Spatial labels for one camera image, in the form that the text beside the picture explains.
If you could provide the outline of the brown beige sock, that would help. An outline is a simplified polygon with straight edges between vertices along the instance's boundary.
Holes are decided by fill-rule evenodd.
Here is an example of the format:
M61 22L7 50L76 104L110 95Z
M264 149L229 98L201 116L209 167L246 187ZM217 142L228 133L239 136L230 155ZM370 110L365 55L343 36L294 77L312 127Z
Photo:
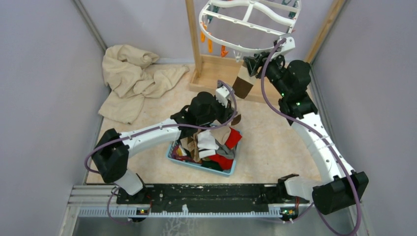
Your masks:
M233 84L237 97L245 99L257 81L256 76L250 76L245 67L241 67Z

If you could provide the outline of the white sock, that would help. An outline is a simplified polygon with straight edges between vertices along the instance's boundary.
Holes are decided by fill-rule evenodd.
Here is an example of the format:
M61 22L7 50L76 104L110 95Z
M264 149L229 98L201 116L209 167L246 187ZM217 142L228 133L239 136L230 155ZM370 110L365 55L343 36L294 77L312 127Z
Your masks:
M197 135L198 155L200 159L216 155L219 146L209 130Z

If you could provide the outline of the grey sock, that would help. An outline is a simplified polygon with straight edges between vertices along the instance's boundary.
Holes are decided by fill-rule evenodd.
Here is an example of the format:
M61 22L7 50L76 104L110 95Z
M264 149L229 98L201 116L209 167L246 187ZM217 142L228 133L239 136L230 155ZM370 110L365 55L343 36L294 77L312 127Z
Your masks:
M226 159L233 160L236 155L236 149L230 149L226 145L219 146L219 148L215 151L216 154L225 157Z

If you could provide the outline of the red santa sock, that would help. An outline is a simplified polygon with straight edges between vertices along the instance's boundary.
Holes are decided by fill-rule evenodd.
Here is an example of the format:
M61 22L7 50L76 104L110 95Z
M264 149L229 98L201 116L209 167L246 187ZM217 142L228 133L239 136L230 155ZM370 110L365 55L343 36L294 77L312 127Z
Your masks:
M227 159L226 157L215 154L208 157L211 161L216 162L222 170L229 170L232 168L233 159Z

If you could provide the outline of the beige red dotted sock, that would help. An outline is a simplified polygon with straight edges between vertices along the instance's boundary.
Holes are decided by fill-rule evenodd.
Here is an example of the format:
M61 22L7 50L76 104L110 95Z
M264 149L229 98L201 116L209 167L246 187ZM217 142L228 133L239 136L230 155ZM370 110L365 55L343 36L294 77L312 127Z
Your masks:
M215 126L210 133L220 145L229 149L235 148L242 139L241 133L229 125L220 128Z

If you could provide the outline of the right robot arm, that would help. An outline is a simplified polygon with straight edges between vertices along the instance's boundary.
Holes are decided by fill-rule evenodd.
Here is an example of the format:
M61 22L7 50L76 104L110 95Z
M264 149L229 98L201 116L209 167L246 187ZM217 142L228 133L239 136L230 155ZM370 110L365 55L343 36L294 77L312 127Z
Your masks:
M309 63L294 60L286 66L284 56L279 55L265 65L267 57L266 53L244 57L244 73L261 79L262 84L268 80L281 94L279 113L301 137L321 176L321 181L297 174L280 178L278 199L289 203L301 197L312 202L323 215L350 206L361 210L360 200L369 179L365 172L357 172L346 162L326 132L318 109L306 91L311 82Z

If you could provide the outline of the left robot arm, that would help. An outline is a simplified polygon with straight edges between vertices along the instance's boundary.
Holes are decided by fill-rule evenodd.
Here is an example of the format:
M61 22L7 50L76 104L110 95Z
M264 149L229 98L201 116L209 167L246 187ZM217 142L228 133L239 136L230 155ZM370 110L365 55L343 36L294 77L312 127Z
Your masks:
M200 92L189 105L155 125L128 132L108 129L99 139L89 158L94 171L105 183L121 187L135 203L144 202L148 191L141 178L128 169L128 160L139 152L166 142L188 138L198 131L216 129L230 123L237 115L233 91L225 87L215 95Z

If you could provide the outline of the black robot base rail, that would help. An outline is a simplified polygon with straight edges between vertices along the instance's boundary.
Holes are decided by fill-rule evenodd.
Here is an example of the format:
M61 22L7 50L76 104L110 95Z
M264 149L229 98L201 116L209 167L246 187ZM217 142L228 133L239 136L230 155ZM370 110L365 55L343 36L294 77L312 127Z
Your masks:
M141 192L128 195L123 189L113 189L120 205L150 205L153 213L267 212L270 205L295 206L295 197L284 198L276 184L153 184Z

